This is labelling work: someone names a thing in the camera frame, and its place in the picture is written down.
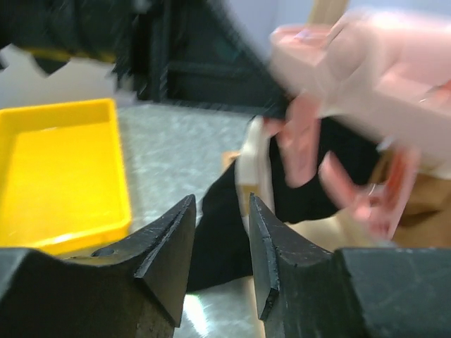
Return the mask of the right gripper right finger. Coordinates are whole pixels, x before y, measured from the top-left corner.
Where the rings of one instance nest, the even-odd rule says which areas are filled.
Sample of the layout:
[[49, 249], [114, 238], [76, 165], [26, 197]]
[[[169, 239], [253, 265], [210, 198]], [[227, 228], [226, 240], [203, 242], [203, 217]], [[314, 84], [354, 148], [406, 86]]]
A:
[[450, 251], [329, 252], [251, 196], [249, 241], [267, 337], [449, 337]]

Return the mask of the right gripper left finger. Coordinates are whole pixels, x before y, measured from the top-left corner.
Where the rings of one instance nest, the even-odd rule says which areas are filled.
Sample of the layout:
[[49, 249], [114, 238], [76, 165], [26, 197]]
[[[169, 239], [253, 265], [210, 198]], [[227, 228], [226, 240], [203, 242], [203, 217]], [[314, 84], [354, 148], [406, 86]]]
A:
[[172, 337], [180, 325], [196, 224], [186, 196], [88, 256], [1, 250], [2, 337]]

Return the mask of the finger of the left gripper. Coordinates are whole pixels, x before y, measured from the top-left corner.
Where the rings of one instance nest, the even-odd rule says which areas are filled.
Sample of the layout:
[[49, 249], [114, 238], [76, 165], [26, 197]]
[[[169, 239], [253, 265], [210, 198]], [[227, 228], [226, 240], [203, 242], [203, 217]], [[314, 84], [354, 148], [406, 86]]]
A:
[[138, 100], [284, 118], [285, 90], [223, 1], [150, 1], [132, 28]]

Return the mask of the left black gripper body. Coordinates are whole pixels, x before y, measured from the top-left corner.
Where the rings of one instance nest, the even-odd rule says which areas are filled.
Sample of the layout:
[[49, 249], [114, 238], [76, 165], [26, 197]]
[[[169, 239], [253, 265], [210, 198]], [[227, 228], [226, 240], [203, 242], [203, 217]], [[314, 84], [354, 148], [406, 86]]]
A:
[[110, 63], [117, 77], [131, 71], [132, 21], [147, 1], [2, 1], [1, 46], [32, 55], [47, 75], [72, 58]]

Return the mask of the black underwear beige waistband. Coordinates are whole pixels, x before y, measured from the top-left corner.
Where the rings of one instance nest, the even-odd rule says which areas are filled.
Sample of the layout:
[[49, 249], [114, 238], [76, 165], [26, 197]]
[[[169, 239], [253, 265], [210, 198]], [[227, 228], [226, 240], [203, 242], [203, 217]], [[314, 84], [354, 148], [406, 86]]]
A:
[[[357, 184], [368, 182], [378, 162], [376, 143], [339, 122], [325, 118], [321, 123], [318, 159], [332, 151]], [[292, 189], [285, 182], [280, 152], [274, 138], [269, 159], [276, 216], [283, 222], [330, 216], [337, 208], [315, 177]], [[202, 216], [194, 235], [187, 292], [214, 287], [252, 275], [248, 235], [242, 224], [235, 189], [235, 167], [231, 165], [207, 190], [202, 200]]]

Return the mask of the pink round clip hanger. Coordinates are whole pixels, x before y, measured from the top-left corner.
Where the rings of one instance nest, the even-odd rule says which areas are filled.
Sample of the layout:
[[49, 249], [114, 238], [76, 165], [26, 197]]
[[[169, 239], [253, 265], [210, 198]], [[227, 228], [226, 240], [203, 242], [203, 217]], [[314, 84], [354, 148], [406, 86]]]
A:
[[[450, 19], [350, 11], [333, 26], [286, 25], [271, 34], [273, 75], [294, 96], [277, 136], [291, 187], [319, 176], [341, 208], [392, 239], [424, 156], [450, 162]], [[316, 160], [319, 120], [338, 116], [368, 138], [390, 139], [384, 184], [355, 185], [333, 154]]]

